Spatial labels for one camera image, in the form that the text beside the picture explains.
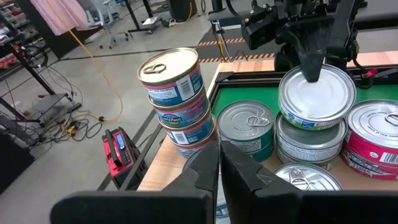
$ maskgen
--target pink can label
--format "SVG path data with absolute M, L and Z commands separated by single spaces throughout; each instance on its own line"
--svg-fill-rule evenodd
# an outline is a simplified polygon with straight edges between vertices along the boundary
M 397 180 L 398 179 L 398 167 L 389 167 L 380 164 L 375 164 L 371 161 L 367 161 L 360 158 L 355 153 L 351 152 L 346 147 L 341 151 L 342 160 L 354 169 L 356 172 L 365 176 L 381 179 L 381 180 Z
M 353 152 L 369 161 L 385 165 L 398 165 L 397 149 L 377 146 L 364 140 L 351 130 L 348 131 L 345 141 Z

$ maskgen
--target can rim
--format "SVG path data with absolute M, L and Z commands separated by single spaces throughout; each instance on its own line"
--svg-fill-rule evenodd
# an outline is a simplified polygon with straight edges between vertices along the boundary
M 224 106 L 223 109 L 221 109 L 221 111 L 218 113 L 218 117 L 217 117 L 218 131 L 219 131 L 224 137 L 226 137 L 226 138 L 228 138 L 228 139 L 231 139 L 231 140 L 238 140 L 238 141 L 249 141 L 249 140 L 253 140 L 253 139 L 259 139 L 259 138 L 261 138 L 261 137 L 263 136 L 263 135 L 261 135 L 261 136 L 256 136 L 256 137 L 254 137 L 254 138 L 232 138 L 230 135 L 225 134 L 225 132 L 224 132 L 223 129 L 221 128 L 221 126 L 220 126 L 220 116 L 221 116 L 221 115 L 223 114 L 223 112 L 227 109 L 227 107 L 231 106 L 232 104 L 239 103 L 239 102 L 244 102 L 244 101 L 251 101 L 251 102 L 255 102 L 255 103 L 262 104 L 262 105 L 264 105 L 264 106 L 267 108 L 267 110 L 270 112 L 271 118 L 272 118 L 272 119 L 269 120 L 269 122 L 270 122 L 270 123 L 269 123 L 269 126 L 270 126 L 271 128 L 270 128 L 268 131 L 266 131 L 263 135 L 267 134 L 270 130 L 273 129 L 273 125 L 274 125 L 274 123 L 275 123 L 275 122 L 274 122 L 274 114 L 273 114 L 272 110 L 269 108 L 269 106 L 267 106 L 265 103 L 263 103 L 263 102 L 261 102 L 261 101 L 258 101 L 258 100 L 238 100 L 238 101 L 229 103 L 228 105 Z
M 352 94 L 350 95 L 351 97 L 349 98 L 349 101 L 347 101 L 347 106 L 346 108 L 340 110 L 337 114 L 334 114 L 333 116 L 328 116 L 326 118 L 319 118 L 319 119 L 308 119 L 308 118 L 303 118 L 303 116 L 299 113 L 297 113 L 296 111 L 293 110 L 293 108 L 291 107 L 290 104 L 288 104 L 286 96 L 283 94 L 283 89 L 286 87 L 286 83 L 289 80 L 289 78 L 293 75 L 296 74 L 296 71 L 298 71 L 301 66 L 296 66 L 294 68 L 292 68 L 291 70 L 289 70 L 281 79 L 280 84 L 279 84 L 279 101 L 282 104 L 282 106 L 284 108 L 286 108 L 286 110 L 288 110 L 290 113 L 292 113 L 294 116 L 303 119 L 303 120 L 307 120 L 307 121 L 312 121 L 312 122 L 325 122 L 325 121 L 333 121 L 335 119 L 338 118 L 342 118 L 344 117 L 344 115 L 353 107 L 353 105 L 355 104 L 355 99 L 356 99 L 356 87 L 354 84 L 354 81 L 349 77 L 349 75 L 347 73 L 345 73 L 344 71 L 342 71 L 341 69 L 329 65 L 329 64 L 323 64 L 322 68 L 328 68 L 330 70 L 334 70 L 335 72 L 338 72 L 341 74 L 342 79 L 344 79 L 347 82 L 347 87 L 349 89 L 351 89 Z
M 381 147 L 387 147 L 387 148 L 390 148 L 390 149 L 398 149 L 398 146 L 391 147 L 391 145 L 389 145 L 389 144 L 383 144 L 383 143 L 380 143 L 380 142 L 377 142 L 377 141 L 375 141 L 375 140 L 372 140 L 372 139 L 367 138 L 366 135 L 364 135 L 362 132 L 360 132 L 360 131 L 358 130 L 358 128 L 355 127 L 355 125 L 354 125 L 354 123 L 353 123 L 353 120 L 350 119 L 350 118 L 352 117 L 352 115 L 353 115 L 353 111 L 354 111 L 356 108 L 358 108 L 358 107 L 360 107 L 360 106 L 362 106 L 362 105 L 366 105 L 366 104 L 368 104 L 368 103 L 392 103 L 392 104 L 398 106 L 398 101 L 396 101 L 396 100 L 384 100 L 384 99 L 364 100 L 364 101 L 361 101 L 361 102 L 359 102 L 359 103 L 356 103 L 356 104 L 347 112 L 346 120 L 347 120 L 348 127 L 349 127 L 350 130 L 351 130 L 352 132 L 354 132 L 356 135 L 358 135 L 358 136 L 361 137 L 362 139 L 365 139 L 365 140 L 369 141 L 370 143 L 372 143 L 372 144 L 374 144 L 374 145 L 381 146 Z
M 193 53 L 195 54 L 195 56 L 196 56 L 196 62 L 195 62 L 185 73 L 178 74 L 178 75 L 174 76 L 173 78 L 170 78 L 170 79 L 168 79 L 168 80 L 164 80 L 164 81 L 161 81 L 161 82 L 147 82 L 147 81 L 145 81 L 145 80 L 142 79 L 142 77 L 141 77 L 141 71 L 142 71 L 149 63 L 151 63 L 151 61 L 152 61 L 154 58 L 156 58 L 156 57 L 159 58 L 159 57 L 161 57 L 161 56 L 163 56 L 163 55 L 166 55 L 166 54 L 168 54 L 168 53 L 173 52 L 173 51 L 176 50 L 176 49 L 191 51 L 191 52 L 193 52 Z M 197 67 L 197 65 L 198 65 L 198 57 L 199 57 L 199 56 L 198 56 L 198 52 L 197 52 L 196 50 L 193 50 L 193 49 L 189 48 L 189 47 L 176 47 L 176 48 L 172 48 L 172 49 L 165 50 L 165 51 L 163 51 L 163 52 L 160 52 L 160 53 L 158 53 L 158 54 L 156 54 L 156 55 L 154 55 L 154 56 L 148 58 L 144 63 L 142 63 L 142 64 L 140 65 L 140 67 L 138 68 L 138 71 L 137 71 L 138 79 L 140 79 L 140 81 L 141 81 L 143 84 L 146 84 L 146 85 L 149 85 L 149 86 L 161 86 L 161 85 L 164 85 L 164 84 L 172 83 L 172 82 L 174 82 L 174 81 L 179 80 L 181 77 L 187 75 L 187 73 L 189 73 L 189 72 L 191 72 L 193 69 L 195 69 L 195 68 Z
M 347 122 L 344 119 L 342 119 L 338 124 L 336 124 L 336 125 L 339 125 L 339 127 L 340 127 L 339 130 L 341 128 L 343 128 L 343 131 L 344 131 L 344 133 L 340 136 L 340 138 L 338 138 L 338 140 L 336 140 L 336 138 L 334 138 L 331 141 L 328 141 L 328 142 L 326 142 L 326 143 L 324 143 L 322 145 L 306 145 L 306 144 L 298 142 L 298 141 L 292 139 L 290 136 L 284 134 L 284 132 L 279 128 L 279 125 L 278 125 L 278 122 L 281 119 L 284 119 L 284 117 L 279 112 L 278 115 L 276 116 L 276 119 L 275 119 L 275 130 L 276 130 L 275 133 L 276 133 L 277 137 L 278 136 L 281 137 L 283 140 L 287 141 L 289 144 L 292 144 L 292 145 L 297 146 L 297 147 L 302 147 L 302 148 L 305 148 L 305 149 L 308 149 L 308 150 L 316 151 L 316 150 L 326 149 L 326 148 L 330 148 L 330 147 L 336 146 L 336 145 L 340 144 L 344 140 L 344 138 L 345 138 L 345 136 L 347 135 L 347 132 L 348 132 Z M 289 123 L 289 125 L 291 125 L 295 129 L 297 129 L 297 131 L 307 131 L 307 130 L 304 130 L 304 129 L 296 128 L 295 126 L 293 126 L 293 124 Z
M 206 113 L 205 113 L 199 120 L 197 120 L 197 121 L 196 121 L 195 123 L 193 123 L 193 124 L 190 124 L 190 125 L 188 125 L 188 126 L 181 127 L 181 128 L 173 128 L 173 127 L 167 126 L 165 123 L 163 123 L 163 121 L 162 121 L 162 119 L 160 118 L 160 116 L 158 116 L 157 119 L 159 120 L 159 123 L 160 123 L 165 129 L 168 129 L 168 130 L 171 130 L 171 131 L 184 131 L 184 130 L 191 129 L 191 128 L 195 127 L 195 126 L 198 126 L 198 124 L 204 122 L 204 120 L 206 120 L 210 115 L 212 115 L 212 114 L 211 114 L 211 111 L 210 111 L 210 107 L 208 107 L 207 110 L 206 110 Z
M 313 168 L 313 169 L 321 172 L 322 174 L 327 175 L 340 188 L 339 190 L 343 190 L 342 184 L 338 181 L 338 179 L 336 177 L 334 177 L 329 171 L 322 169 L 321 167 L 318 167 L 313 164 L 308 164 L 308 163 L 304 163 L 304 162 L 290 162 L 288 164 L 284 164 L 284 165 L 281 165 L 280 167 L 276 168 L 276 170 L 274 170 L 274 173 L 276 174 L 279 171 L 281 171 L 282 169 L 285 169 L 289 166 L 308 166 L 310 168 Z
M 330 157 L 329 159 L 325 159 L 322 161 L 306 161 L 303 159 L 296 159 L 296 158 L 293 158 L 291 155 L 288 155 L 287 152 L 285 152 L 281 147 L 277 146 L 277 152 L 279 152 L 279 151 L 282 152 L 289 159 L 292 159 L 295 162 L 304 162 L 304 163 L 310 163 L 310 164 L 322 164 L 322 163 L 334 161 L 338 157 L 338 155 L 340 155 L 341 150 L 339 150 L 334 156 Z
M 207 135 L 204 139 L 202 139 L 201 141 L 196 142 L 196 143 L 191 144 L 191 145 L 181 145 L 181 144 L 178 144 L 178 143 L 174 143 L 174 142 L 173 142 L 173 143 L 175 144 L 175 146 L 181 147 L 181 148 L 184 148 L 184 149 L 187 149 L 187 150 L 189 150 L 189 149 L 191 149 L 191 148 L 196 148 L 196 147 L 198 147 L 198 146 L 202 146 L 202 145 L 208 143 L 208 142 L 211 140 L 212 135 L 214 135 L 214 133 L 216 133 L 216 130 L 217 130 L 217 129 L 216 129 L 216 125 L 215 125 L 216 118 L 214 117 L 214 115 L 211 115 L 211 120 L 212 120 L 212 122 L 213 122 L 213 128 L 211 129 L 210 134 L 208 134 L 208 135 Z
M 152 99 L 149 95 L 148 95 L 148 101 L 149 103 L 158 110 L 161 111 L 175 111 L 175 110 L 179 110 L 181 108 L 187 107 L 187 105 L 192 104 L 193 102 L 195 102 L 197 99 L 199 99 L 200 97 L 205 97 L 206 96 L 206 90 L 205 90 L 205 86 L 202 85 L 199 92 L 191 97 L 190 99 L 188 99 L 187 101 L 184 101 L 182 103 L 179 103 L 177 105 L 172 105 L 172 106 L 162 106 L 162 105 L 158 105 L 154 102 L 154 99 Z

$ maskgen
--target blue can label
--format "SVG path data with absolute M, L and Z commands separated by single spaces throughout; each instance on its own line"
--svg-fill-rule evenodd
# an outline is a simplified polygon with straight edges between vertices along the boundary
M 177 80 L 176 82 L 163 86 L 148 86 L 149 96 L 153 101 L 162 106 L 173 106 L 195 96 L 203 86 L 199 65 L 189 75 Z
M 183 149 L 178 149 L 178 151 L 180 152 L 180 154 L 185 157 L 185 158 L 189 158 L 190 156 L 192 156 L 193 153 L 195 153 L 197 150 L 183 150 Z
M 181 128 L 197 122 L 206 113 L 207 108 L 208 100 L 203 95 L 191 105 L 177 111 L 160 111 L 156 109 L 156 112 L 167 126 Z
M 216 218 L 226 218 L 226 217 L 229 217 L 229 212 L 228 212 L 227 205 L 226 204 L 217 205 Z
M 197 126 L 183 131 L 168 131 L 171 140 L 177 144 L 187 145 L 195 144 L 205 139 L 211 133 L 213 122 L 211 116 Z

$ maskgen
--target black panel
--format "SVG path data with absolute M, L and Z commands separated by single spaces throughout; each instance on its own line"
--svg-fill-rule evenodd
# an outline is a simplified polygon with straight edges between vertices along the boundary
M 15 144 L 10 136 L 0 134 L 0 194 L 34 161 L 34 157 Z

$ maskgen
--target stacked tuna cans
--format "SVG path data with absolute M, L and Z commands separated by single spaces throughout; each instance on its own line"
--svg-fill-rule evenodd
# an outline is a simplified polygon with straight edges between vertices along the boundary
M 341 158 L 355 171 L 384 180 L 398 179 L 398 101 L 356 104 L 346 117 L 349 131 Z
M 225 106 L 217 118 L 220 137 L 255 160 L 266 160 L 273 149 L 274 115 L 259 101 L 241 100 Z
M 341 120 L 329 129 L 306 131 L 291 125 L 279 113 L 275 132 L 282 163 L 307 162 L 330 170 L 343 145 L 347 124 Z
M 275 122 L 279 159 L 331 169 L 347 133 L 343 118 L 355 98 L 354 82 L 334 66 L 323 65 L 315 83 L 306 81 L 300 67 L 287 72 L 279 86 L 281 114 Z
M 159 53 L 140 66 L 138 78 L 181 155 L 189 157 L 217 139 L 196 51 L 182 47 Z

